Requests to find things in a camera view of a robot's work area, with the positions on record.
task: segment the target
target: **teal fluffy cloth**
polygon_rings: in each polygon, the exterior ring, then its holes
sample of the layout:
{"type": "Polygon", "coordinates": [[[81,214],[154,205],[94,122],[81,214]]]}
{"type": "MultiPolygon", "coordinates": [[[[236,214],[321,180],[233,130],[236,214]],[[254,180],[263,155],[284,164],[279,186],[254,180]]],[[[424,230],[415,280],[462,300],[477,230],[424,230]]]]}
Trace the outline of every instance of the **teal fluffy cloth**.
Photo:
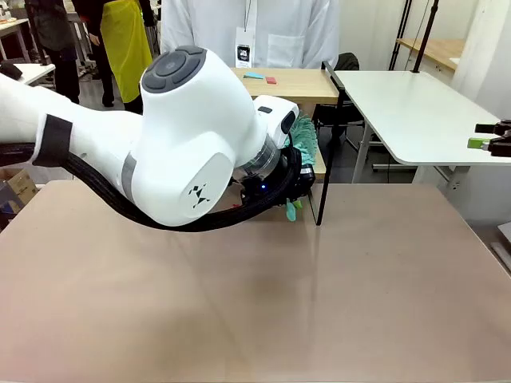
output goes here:
{"type": "Polygon", "coordinates": [[[293,137],[293,146],[302,153],[302,165],[315,165],[318,137],[312,120],[305,116],[298,117],[291,128],[291,137],[293,137]]]}

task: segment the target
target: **white shirt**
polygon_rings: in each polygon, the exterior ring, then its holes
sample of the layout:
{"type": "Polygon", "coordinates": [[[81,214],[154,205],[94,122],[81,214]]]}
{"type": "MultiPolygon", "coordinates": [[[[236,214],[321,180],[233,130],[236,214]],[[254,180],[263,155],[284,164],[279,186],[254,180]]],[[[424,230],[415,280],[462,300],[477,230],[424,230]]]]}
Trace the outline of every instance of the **white shirt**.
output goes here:
{"type": "MultiPolygon", "coordinates": [[[[254,67],[320,68],[339,55],[339,0],[258,0],[254,67]]],[[[235,66],[245,0],[163,0],[161,48],[198,45],[235,66]]]]}

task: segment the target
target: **box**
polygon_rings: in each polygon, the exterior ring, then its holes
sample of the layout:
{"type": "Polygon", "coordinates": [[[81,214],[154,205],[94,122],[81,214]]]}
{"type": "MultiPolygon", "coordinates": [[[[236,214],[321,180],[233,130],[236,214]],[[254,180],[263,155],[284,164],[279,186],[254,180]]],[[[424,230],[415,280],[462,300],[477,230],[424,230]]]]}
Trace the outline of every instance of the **box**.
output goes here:
{"type": "Polygon", "coordinates": [[[25,169],[0,169],[0,212],[17,214],[38,193],[25,169]]]}

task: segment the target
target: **gray joint cap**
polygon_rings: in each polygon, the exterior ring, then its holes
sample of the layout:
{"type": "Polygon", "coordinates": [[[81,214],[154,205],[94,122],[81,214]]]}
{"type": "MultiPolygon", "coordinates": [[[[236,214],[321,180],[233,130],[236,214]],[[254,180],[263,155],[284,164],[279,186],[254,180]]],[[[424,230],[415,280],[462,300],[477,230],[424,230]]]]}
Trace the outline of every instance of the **gray joint cap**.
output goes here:
{"type": "Polygon", "coordinates": [[[166,93],[194,78],[206,62],[206,49],[180,46],[159,56],[145,71],[142,87],[149,93],[166,93]]]}

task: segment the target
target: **yellow apron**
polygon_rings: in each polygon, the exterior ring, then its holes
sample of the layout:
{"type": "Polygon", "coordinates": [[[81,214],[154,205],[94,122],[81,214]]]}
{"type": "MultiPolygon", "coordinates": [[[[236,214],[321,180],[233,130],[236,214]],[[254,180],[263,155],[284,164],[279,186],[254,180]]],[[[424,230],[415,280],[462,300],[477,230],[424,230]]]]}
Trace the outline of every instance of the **yellow apron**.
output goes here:
{"type": "Polygon", "coordinates": [[[135,100],[142,73],[153,58],[137,0],[116,0],[103,7],[101,34],[122,102],[135,100]]]}

